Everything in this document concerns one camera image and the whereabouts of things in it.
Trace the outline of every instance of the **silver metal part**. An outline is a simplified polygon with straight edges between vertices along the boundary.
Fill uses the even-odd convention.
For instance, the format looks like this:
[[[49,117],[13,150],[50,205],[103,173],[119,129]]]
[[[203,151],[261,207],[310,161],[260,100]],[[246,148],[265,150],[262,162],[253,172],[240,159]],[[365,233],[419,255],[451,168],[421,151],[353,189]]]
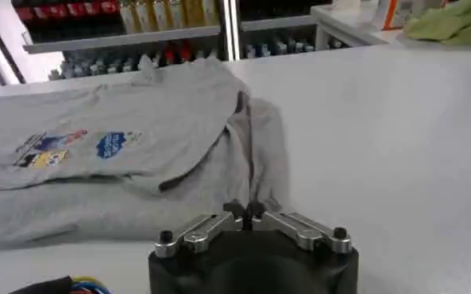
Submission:
[[[194,231],[184,235],[184,242],[189,245],[195,253],[204,252],[209,249],[209,243],[221,232],[237,231],[242,229],[242,219],[235,220],[232,213],[223,212]]]
[[[192,221],[188,222],[186,225],[173,232],[173,239],[170,242],[156,242],[155,243],[155,255],[157,257],[172,257],[174,256],[180,245],[182,244],[184,235],[190,231],[194,231],[196,228],[201,227],[203,224],[207,223],[212,219],[210,214],[202,214]]]
[[[342,238],[336,238],[332,229],[298,213],[265,212],[261,219],[253,218],[252,221],[254,230],[277,230],[295,240],[304,250],[313,251],[317,241],[325,242],[336,253],[349,253],[353,249],[350,235],[345,230]]]
[[[310,220],[299,213],[291,213],[288,217],[301,222],[322,234],[322,240],[331,248],[331,250],[333,250],[333,252],[349,253],[353,250],[353,243],[348,233],[345,233],[342,237],[336,237],[335,231],[331,228],[328,228],[323,224],[319,224],[314,220]]]

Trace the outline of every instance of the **white counter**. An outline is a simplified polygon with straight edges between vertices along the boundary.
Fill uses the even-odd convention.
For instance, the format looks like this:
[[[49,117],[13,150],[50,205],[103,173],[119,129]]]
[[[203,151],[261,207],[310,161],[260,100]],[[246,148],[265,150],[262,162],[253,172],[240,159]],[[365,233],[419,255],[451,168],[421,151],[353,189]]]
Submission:
[[[361,254],[360,293],[471,293],[471,51],[370,46],[228,67],[255,97],[280,106],[293,203],[348,228]],[[144,293],[150,249],[68,244],[0,252],[0,293],[64,274],[97,276],[114,293]]]
[[[379,30],[373,24],[377,3],[378,0],[364,1],[360,6],[348,10],[335,10],[331,5],[313,6],[310,13],[317,23],[317,50],[327,49],[331,36],[351,47],[382,44],[421,46],[420,42],[408,39],[402,30]]]

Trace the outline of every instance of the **blue logo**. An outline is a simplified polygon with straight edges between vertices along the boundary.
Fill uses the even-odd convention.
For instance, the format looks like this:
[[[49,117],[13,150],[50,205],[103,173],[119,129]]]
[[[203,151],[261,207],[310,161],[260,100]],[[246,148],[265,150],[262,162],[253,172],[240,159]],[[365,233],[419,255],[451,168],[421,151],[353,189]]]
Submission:
[[[124,133],[108,133],[97,144],[97,155],[101,159],[111,158],[123,148]]]

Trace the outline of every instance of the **yellow bottle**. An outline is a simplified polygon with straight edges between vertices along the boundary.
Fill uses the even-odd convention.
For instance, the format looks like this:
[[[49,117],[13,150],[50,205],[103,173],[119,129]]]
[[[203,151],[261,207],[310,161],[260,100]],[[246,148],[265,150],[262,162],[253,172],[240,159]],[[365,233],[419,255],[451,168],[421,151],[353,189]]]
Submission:
[[[174,29],[186,27],[186,12],[184,11],[182,0],[170,0],[170,13]]]
[[[202,0],[186,0],[186,14],[189,26],[204,26]]]
[[[138,13],[139,23],[141,24],[141,30],[143,32],[157,31],[158,26],[151,0],[137,0],[135,7]]]
[[[159,30],[170,30],[172,26],[170,25],[171,13],[170,8],[168,7],[168,2],[166,0],[153,0],[153,7],[155,12],[155,19],[157,20],[157,25]]]
[[[207,26],[216,26],[219,24],[218,8],[215,0],[202,0],[203,15]]]
[[[141,33],[141,24],[139,23],[135,3],[130,0],[121,0],[119,5],[125,31],[128,34]]]

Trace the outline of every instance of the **store shelf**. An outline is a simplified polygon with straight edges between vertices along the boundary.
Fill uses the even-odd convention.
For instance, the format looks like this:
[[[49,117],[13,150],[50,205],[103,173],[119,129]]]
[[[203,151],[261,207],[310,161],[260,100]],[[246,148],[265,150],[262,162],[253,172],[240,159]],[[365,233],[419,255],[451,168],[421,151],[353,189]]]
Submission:
[[[271,18],[261,21],[242,22],[242,31],[250,32],[254,30],[271,30],[292,26],[314,25],[315,20],[311,15],[300,15],[288,18]]]
[[[196,28],[187,28],[180,30],[163,30],[152,33],[126,34],[103,38],[88,38],[71,41],[48,42],[24,45],[24,50],[29,54],[38,54],[56,51],[83,50],[92,48],[102,48],[110,46],[133,45],[139,43],[151,43],[169,40],[178,40],[184,38],[200,38],[215,36],[221,32],[220,26],[203,26]]]

